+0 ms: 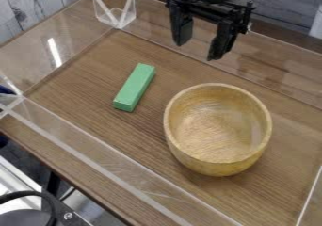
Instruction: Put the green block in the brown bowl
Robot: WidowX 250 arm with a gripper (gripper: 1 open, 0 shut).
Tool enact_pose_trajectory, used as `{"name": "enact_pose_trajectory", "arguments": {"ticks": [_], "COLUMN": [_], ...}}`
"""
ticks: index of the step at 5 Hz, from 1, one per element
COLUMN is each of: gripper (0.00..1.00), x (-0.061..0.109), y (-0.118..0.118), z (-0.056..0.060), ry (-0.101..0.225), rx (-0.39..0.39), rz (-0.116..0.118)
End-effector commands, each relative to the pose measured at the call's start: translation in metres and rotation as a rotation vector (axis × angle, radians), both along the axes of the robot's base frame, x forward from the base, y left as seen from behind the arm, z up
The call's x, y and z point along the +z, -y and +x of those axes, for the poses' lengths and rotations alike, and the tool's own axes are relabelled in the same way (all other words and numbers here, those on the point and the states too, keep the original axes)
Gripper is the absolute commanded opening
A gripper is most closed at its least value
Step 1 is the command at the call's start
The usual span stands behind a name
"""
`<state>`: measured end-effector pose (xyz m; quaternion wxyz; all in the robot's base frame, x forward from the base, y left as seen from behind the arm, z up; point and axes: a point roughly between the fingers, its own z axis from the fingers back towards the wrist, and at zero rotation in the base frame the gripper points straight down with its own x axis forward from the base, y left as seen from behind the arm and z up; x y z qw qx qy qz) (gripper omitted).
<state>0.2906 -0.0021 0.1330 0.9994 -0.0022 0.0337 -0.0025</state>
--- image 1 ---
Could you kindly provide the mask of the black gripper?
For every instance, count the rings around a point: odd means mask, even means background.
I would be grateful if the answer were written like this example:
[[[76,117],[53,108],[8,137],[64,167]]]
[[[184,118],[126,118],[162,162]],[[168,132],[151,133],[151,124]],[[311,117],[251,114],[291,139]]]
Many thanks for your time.
[[[192,37],[194,20],[191,12],[200,18],[218,24],[218,32],[210,43],[207,60],[222,59],[231,50],[238,32],[246,34],[250,30],[250,17],[251,12],[255,10],[254,2],[251,0],[168,1],[171,1],[168,11],[175,44],[178,46],[184,45]]]

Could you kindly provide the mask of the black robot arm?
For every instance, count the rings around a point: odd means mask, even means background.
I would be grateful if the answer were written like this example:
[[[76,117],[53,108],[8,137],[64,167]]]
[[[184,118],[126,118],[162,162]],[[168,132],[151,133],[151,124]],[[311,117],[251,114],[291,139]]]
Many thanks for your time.
[[[194,18],[218,26],[207,52],[207,60],[219,60],[231,50],[239,34],[251,27],[251,1],[238,0],[167,0],[172,41],[183,46],[192,38]]]

